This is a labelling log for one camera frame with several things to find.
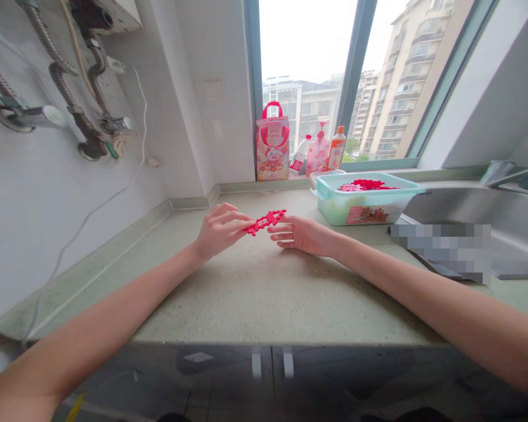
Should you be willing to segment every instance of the sky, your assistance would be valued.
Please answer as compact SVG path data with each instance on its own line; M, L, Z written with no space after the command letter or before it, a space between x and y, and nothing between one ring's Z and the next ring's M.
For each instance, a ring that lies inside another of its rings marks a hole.
M408 0L378 0L363 70L381 70ZM357 0L260 0L262 78L321 83L346 68Z

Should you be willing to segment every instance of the gift bag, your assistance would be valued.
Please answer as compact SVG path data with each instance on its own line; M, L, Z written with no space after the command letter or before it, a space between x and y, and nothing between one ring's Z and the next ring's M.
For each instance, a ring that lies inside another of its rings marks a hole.
M267 117L268 107L280 109L278 117ZM271 101L256 121L256 176L258 181L287 179L289 169L289 119L282 106Z

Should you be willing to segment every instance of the countertop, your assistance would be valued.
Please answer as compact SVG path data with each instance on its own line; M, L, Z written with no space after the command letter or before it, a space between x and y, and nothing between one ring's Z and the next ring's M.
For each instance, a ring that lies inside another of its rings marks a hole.
M309 189L228 193L229 202L258 218L268 210L329 226ZM133 280L192 242L207 210L174 211L103 273L35 338ZM422 265L391 242L387 225L332 227L415 266ZM528 280L470 284L528 314ZM40 320L70 293L56 288L43 301ZM0 318L0 333L21 338L32 316L32 303ZM132 342L174 344L399 345L434 346L446 342L398 302L329 258L282 250L267 232L245 236L189 276L149 317Z

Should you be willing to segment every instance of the faucet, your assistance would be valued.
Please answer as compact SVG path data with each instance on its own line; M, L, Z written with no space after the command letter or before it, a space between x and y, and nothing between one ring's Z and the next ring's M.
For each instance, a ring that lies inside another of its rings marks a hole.
M508 171L514 167L512 161L496 161L489 165L487 173L482 177L481 184L489 188L498 188L509 182L519 182L528 177L528 169L506 176Z

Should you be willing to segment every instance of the red plastic toy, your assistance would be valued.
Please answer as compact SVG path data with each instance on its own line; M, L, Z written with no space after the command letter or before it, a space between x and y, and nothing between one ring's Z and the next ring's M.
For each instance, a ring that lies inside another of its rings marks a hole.
M373 181L368 179L357 179L352 183L347 183L342 185L339 190L342 192L355 192L358 189L352 188L352 186L359 186L360 190L389 190L389 189L399 189L399 188L388 188L385 185L385 182L382 181Z
M270 225L275 226L285 213L286 213L286 210L268 211L268 214L256 220L256 224L245 228L244 231L247 233L250 233L253 236L256 236L256 232L258 230L262 230L264 227L267 227Z

